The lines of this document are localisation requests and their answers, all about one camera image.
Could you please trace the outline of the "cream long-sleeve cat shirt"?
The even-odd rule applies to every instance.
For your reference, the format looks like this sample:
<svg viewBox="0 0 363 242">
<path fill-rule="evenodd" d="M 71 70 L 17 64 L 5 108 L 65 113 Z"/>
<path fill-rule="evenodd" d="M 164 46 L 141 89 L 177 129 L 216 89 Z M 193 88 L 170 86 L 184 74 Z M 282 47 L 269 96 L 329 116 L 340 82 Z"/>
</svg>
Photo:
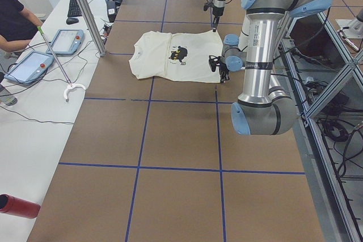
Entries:
<svg viewBox="0 0 363 242">
<path fill-rule="evenodd" d="M 162 77 L 177 82 L 218 83 L 220 76 L 209 66 L 210 56 L 219 56 L 223 43 L 217 32 L 144 33 L 134 44 L 129 60 L 137 79 Z"/>
</svg>

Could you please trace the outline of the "black power adapter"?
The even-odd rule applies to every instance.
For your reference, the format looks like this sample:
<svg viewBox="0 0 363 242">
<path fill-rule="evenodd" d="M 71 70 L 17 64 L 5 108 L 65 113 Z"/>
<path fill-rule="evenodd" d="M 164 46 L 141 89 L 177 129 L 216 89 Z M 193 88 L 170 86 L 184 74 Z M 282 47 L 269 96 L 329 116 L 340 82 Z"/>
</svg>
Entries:
<svg viewBox="0 0 363 242">
<path fill-rule="evenodd" d="M 106 2 L 106 7 L 107 7 L 108 21 L 110 23 L 113 23 L 116 19 L 116 15 L 117 15 L 116 3 L 113 0 L 106 0 L 105 2 Z"/>
</svg>

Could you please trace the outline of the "black keyboard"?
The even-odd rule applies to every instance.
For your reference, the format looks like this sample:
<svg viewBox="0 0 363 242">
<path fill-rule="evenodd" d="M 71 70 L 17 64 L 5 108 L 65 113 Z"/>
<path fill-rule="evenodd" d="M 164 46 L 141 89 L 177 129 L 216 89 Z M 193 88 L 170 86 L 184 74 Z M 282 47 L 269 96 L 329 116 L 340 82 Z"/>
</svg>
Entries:
<svg viewBox="0 0 363 242">
<path fill-rule="evenodd" d="M 82 16 L 82 11 L 77 0 L 69 0 L 67 16 L 69 18 Z"/>
</svg>

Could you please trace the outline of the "black computer mouse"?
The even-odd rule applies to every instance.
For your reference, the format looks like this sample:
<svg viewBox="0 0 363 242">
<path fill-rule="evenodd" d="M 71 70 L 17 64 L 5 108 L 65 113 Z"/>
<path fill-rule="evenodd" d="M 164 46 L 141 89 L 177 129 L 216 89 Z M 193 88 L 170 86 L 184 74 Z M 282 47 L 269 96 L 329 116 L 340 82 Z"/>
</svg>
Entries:
<svg viewBox="0 0 363 242">
<path fill-rule="evenodd" d="M 69 17 L 69 18 L 66 19 L 66 24 L 67 25 L 75 24 L 75 23 L 78 23 L 78 22 L 79 22 L 78 18 Z"/>
</svg>

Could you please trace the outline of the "far teach pendant tablet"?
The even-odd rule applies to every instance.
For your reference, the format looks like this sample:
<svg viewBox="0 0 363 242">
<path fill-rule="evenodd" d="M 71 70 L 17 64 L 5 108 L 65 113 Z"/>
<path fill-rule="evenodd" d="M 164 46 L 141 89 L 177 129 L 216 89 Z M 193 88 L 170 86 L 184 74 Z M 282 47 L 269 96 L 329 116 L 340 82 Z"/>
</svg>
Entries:
<svg viewBox="0 0 363 242">
<path fill-rule="evenodd" d="M 70 56 L 81 46 L 84 37 L 81 29 L 59 29 L 50 45 L 56 55 Z"/>
</svg>

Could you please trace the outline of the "teach pendant tablet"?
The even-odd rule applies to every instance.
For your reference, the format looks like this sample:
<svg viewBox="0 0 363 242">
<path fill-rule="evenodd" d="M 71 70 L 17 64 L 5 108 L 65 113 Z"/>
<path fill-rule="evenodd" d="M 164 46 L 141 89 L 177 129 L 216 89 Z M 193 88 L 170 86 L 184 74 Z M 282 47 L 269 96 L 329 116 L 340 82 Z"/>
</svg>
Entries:
<svg viewBox="0 0 363 242">
<path fill-rule="evenodd" d="M 53 63 L 51 54 L 32 51 L 5 74 L 4 78 L 21 84 L 30 84 L 39 79 Z"/>
<path fill-rule="evenodd" d="M 56 55 L 70 56 L 81 46 L 84 37 L 81 29 L 59 29 L 50 45 Z"/>
</svg>

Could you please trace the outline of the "reacher grabber stick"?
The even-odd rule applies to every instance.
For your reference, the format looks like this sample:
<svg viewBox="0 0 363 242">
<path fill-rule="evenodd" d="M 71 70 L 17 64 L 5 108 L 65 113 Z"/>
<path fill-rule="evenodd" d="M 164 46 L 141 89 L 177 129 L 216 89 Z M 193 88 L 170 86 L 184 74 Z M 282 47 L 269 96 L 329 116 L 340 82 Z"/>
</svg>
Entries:
<svg viewBox="0 0 363 242">
<path fill-rule="evenodd" d="M 78 84 L 78 83 L 72 83 L 70 78 L 68 77 L 66 71 L 64 70 L 64 68 L 62 67 L 62 64 L 60 62 L 60 60 L 58 59 L 57 55 L 55 54 L 55 52 L 53 51 L 48 39 L 46 38 L 43 30 L 41 29 L 40 26 L 37 27 L 37 30 L 40 32 L 42 38 L 44 39 L 48 49 L 50 50 L 52 56 L 54 57 L 55 61 L 57 62 L 58 64 L 58 67 L 60 68 L 62 74 L 64 75 L 65 79 L 66 79 L 66 82 L 67 82 L 67 87 L 66 89 L 64 90 L 64 99 L 65 99 L 65 102 L 68 103 L 69 102 L 69 96 L 68 96 L 68 93 L 70 90 L 73 90 L 73 89 L 76 89 L 76 88 L 82 88 L 83 90 L 86 90 L 85 86 L 82 85 L 82 84 Z"/>
</svg>

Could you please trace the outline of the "near teach pendant tablet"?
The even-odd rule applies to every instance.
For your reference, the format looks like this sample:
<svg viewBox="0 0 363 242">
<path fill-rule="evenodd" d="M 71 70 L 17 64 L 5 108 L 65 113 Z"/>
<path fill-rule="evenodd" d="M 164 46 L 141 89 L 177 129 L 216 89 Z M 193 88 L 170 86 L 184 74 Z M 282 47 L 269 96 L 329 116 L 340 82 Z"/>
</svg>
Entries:
<svg viewBox="0 0 363 242">
<path fill-rule="evenodd" d="M 53 63 L 51 54 L 32 51 L 5 74 L 4 78 L 21 84 L 30 84 L 39 79 Z"/>
</svg>

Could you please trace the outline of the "person in dark shirt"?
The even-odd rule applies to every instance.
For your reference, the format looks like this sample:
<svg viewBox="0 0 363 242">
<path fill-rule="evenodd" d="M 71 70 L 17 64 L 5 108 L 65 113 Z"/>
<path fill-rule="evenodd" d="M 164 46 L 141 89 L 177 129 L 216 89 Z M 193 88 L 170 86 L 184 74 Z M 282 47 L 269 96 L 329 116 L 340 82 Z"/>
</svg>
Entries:
<svg viewBox="0 0 363 242">
<path fill-rule="evenodd" d="M 1 0 L 1 49 L 25 49 L 43 22 L 18 0 Z"/>
</svg>

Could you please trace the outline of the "red cylinder bottle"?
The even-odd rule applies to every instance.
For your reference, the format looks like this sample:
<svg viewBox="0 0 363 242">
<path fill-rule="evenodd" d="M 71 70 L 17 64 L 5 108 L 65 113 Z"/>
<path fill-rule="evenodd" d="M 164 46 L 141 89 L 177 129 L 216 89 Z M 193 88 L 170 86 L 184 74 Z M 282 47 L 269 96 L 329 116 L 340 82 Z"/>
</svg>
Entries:
<svg viewBox="0 0 363 242">
<path fill-rule="evenodd" d="M 23 218 L 36 218 L 40 210 L 40 205 L 16 198 L 8 194 L 1 194 L 1 213 Z"/>
</svg>

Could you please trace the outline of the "aluminium frame post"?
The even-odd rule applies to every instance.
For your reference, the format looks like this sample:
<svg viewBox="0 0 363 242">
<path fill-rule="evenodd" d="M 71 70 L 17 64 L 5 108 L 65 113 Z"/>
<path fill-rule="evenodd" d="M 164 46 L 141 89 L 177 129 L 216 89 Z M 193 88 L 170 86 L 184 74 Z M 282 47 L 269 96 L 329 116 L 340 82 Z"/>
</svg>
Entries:
<svg viewBox="0 0 363 242">
<path fill-rule="evenodd" d="M 86 25 L 88 27 L 88 30 L 90 31 L 92 40 L 94 42 L 94 44 L 96 45 L 96 48 L 98 50 L 98 53 L 101 57 L 105 56 L 106 50 L 105 50 L 105 46 L 103 44 L 103 40 L 101 39 L 100 33 L 98 31 L 98 28 L 96 26 L 96 22 L 94 19 L 94 16 L 91 12 L 91 9 L 88 5 L 88 1 L 87 0 L 77 0 L 80 8 L 81 8 L 81 12 L 83 15 L 83 18 L 86 22 Z"/>
</svg>

